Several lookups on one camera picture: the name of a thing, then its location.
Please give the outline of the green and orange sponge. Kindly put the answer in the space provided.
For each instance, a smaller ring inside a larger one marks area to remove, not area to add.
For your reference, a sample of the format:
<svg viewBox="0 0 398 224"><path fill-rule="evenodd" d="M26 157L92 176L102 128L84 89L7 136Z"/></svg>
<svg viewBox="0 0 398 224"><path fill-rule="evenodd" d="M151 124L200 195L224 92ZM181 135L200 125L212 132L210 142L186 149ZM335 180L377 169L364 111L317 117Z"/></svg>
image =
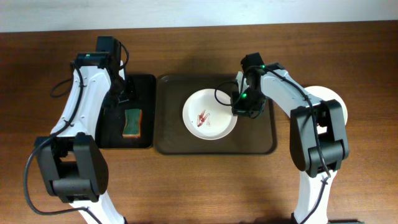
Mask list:
<svg viewBox="0 0 398 224"><path fill-rule="evenodd" d="M141 137L142 110L128 109L125 111L125 125L122 136L124 138Z"/></svg>

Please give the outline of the white plate stained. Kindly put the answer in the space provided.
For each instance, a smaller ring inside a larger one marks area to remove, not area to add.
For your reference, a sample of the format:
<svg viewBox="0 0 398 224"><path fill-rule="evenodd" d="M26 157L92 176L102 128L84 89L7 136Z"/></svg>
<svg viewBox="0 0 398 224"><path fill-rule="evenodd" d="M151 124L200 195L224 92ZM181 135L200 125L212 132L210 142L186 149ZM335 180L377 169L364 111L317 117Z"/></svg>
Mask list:
<svg viewBox="0 0 398 224"><path fill-rule="evenodd" d="M230 96L223 91L207 88L194 92L185 101L182 118L185 127L195 137L217 140L227 136L235 127L238 117L225 106Z"/></svg>

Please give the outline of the pale green front plate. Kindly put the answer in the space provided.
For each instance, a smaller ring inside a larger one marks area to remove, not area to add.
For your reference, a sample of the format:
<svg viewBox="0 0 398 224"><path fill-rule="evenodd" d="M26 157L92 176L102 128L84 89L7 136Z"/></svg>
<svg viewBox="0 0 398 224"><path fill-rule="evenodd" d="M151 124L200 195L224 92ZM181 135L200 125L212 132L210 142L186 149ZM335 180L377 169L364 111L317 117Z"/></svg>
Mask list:
<svg viewBox="0 0 398 224"><path fill-rule="evenodd" d="M338 95L333 90L331 90L329 88L326 88L324 86L308 86L308 87L305 87L305 90L309 94L311 94L313 96L316 96L318 98L321 98L324 101L329 101L329 100L338 101L339 104L342 107L342 110L343 110L343 116L344 116L345 124L347 124L347 121L348 121L348 110L347 110L345 102L343 101L343 99L341 98L340 95Z"/></svg>

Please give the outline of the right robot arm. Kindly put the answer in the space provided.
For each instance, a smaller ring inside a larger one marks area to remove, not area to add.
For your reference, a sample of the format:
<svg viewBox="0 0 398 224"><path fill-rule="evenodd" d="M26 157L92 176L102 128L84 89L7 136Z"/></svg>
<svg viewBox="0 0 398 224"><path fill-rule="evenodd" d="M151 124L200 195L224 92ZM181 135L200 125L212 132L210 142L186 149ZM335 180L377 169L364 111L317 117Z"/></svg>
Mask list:
<svg viewBox="0 0 398 224"><path fill-rule="evenodd" d="M290 119L290 155L300 171L292 222L328 223L331 184L349 156L341 103L309 93L281 64L265 64L259 53L246 55L240 64L232 113L254 119L272 100Z"/></svg>

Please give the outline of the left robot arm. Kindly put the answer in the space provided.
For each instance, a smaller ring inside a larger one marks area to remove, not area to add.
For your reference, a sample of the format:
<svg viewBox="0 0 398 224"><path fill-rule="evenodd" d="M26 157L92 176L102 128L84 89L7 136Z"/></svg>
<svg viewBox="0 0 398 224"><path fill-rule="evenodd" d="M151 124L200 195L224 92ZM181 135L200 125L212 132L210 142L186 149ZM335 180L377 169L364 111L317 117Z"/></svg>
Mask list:
<svg viewBox="0 0 398 224"><path fill-rule="evenodd" d="M71 61L71 87L63 113L47 137L38 137L26 167L39 165L49 195L80 212L87 223L126 223L108 193L109 170L96 144L102 109L128 102L134 91L126 85L121 53L126 47L111 36L99 36L93 52Z"/></svg>

